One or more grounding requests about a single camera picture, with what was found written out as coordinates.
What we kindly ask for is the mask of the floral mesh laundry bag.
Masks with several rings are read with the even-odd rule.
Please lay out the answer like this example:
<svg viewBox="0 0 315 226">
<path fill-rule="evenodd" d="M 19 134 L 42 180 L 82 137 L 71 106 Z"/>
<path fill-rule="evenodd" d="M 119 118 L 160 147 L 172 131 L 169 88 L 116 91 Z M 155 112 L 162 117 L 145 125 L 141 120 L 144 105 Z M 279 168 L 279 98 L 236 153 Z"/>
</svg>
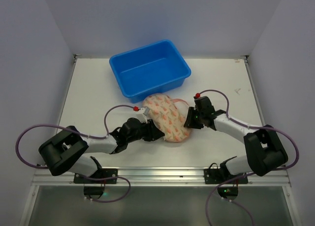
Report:
<svg viewBox="0 0 315 226">
<path fill-rule="evenodd" d="M 187 116 L 177 107 L 178 103 L 189 108 L 182 99 L 172 99 L 166 94 L 154 94 L 146 97 L 142 105 L 149 108 L 149 117 L 156 127 L 164 133 L 164 141 L 181 143 L 189 138 L 191 130 L 184 127 Z"/>
</svg>

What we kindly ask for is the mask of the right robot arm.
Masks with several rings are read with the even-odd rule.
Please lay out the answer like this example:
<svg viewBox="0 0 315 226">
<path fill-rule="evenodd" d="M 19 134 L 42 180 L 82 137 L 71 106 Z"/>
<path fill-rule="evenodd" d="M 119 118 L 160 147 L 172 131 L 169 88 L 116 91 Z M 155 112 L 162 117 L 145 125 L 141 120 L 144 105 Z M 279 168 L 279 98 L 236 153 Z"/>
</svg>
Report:
<svg viewBox="0 0 315 226">
<path fill-rule="evenodd" d="M 195 106 L 188 110 L 184 127 L 211 128 L 235 138 L 245 146 L 244 156 L 231 157 L 217 168 L 209 167 L 207 174 L 213 180 L 224 182 L 249 172 L 264 176 L 288 161 L 284 146 L 271 126 L 249 128 L 229 118 L 227 112 L 216 110 L 207 96 L 196 94 L 194 103 Z"/>
</svg>

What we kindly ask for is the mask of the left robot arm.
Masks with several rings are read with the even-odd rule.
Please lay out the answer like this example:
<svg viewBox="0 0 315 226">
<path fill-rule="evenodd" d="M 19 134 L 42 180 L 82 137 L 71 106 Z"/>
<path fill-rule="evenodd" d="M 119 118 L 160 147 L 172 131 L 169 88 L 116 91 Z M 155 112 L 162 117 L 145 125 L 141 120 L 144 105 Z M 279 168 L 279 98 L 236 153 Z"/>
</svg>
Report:
<svg viewBox="0 0 315 226">
<path fill-rule="evenodd" d="M 134 141 L 151 142 L 164 136 L 153 120 L 141 122 L 137 118 L 129 118 L 121 127 L 101 139 L 82 137 L 75 126 L 68 126 L 42 144 L 38 151 L 53 176 L 69 171 L 96 177 L 100 175 L 101 165 L 95 157 L 86 157 L 85 154 L 118 154 Z"/>
</svg>

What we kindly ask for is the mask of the blue plastic bin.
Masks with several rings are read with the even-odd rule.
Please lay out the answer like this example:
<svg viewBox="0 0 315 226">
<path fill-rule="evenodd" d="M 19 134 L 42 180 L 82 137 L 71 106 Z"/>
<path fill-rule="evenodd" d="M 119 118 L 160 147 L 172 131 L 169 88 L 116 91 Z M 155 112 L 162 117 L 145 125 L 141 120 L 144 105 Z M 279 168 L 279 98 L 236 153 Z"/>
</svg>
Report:
<svg viewBox="0 0 315 226">
<path fill-rule="evenodd" d="M 110 67 L 124 97 L 131 103 L 182 86 L 191 69 L 170 40 L 112 56 Z"/>
</svg>

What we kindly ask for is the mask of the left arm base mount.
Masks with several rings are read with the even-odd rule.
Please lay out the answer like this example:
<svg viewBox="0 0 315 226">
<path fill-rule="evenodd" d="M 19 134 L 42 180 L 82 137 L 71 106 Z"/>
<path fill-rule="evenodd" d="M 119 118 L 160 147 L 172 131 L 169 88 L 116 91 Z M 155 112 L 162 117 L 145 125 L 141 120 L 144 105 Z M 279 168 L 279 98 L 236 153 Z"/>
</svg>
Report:
<svg viewBox="0 0 315 226">
<path fill-rule="evenodd" d="M 105 194 L 106 184 L 116 184 L 118 175 L 116 168 L 99 169 L 92 176 L 86 178 L 79 174 L 75 174 L 73 182 L 75 184 L 83 184 L 83 194 L 88 199 L 99 200 Z"/>
</svg>

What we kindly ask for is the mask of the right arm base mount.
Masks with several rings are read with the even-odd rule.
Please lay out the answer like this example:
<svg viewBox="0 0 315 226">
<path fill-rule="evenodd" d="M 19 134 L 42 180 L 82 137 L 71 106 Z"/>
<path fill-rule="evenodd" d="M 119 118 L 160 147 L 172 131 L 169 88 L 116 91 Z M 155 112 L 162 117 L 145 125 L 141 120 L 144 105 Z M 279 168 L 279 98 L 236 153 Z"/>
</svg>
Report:
<svg viewBox="0 0 315 226">
<path fill-rule="evenodd" d="M 231 180 L 232 178 L 245 175 L 244 173 L 237 174 L 237 175 L 230 174 L 225 166 L 225 163 L 221 163 L 220 165 L 216 163 L 212 163 L 208 168 L 205 168 L 203 171 L 204 171 L 205 184 L 218 185 L 227 180 Z M 234 180 L 228 183 L 232 185 L 231 187 L 219 187 L 217 189 L 217 193 L 223 199 L 227 199 L 231 201 L 235 200 L 239 194 L 239 185 L 247 184 L 248 182 L 249 181 L 247 177 Z"/>
</svg>

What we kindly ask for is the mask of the aluminium mounting rail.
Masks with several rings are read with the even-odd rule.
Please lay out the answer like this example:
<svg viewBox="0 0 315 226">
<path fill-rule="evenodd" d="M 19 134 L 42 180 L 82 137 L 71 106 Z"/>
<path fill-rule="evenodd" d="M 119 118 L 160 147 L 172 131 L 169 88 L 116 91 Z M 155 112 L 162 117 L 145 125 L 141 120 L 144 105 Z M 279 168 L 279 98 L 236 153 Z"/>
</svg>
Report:
<svg viewBox="0 0 315 226">
<path fill-rule="evenodd" d="M 132 186 L 171 186 L 199 187 L 205 185 L 203 167 L 117 167 L 118 175 L 130 181 Z M 60 176 L 52 176 L 48 170 L 37 170 L 32 184 L 36 186 L 72 186 L 78 174 L 66 172 Z M 248 177 L 245 187 L 287 187 L 290 186 L 288 173 L 272 171 L 263 177 Z"/>
</svg>

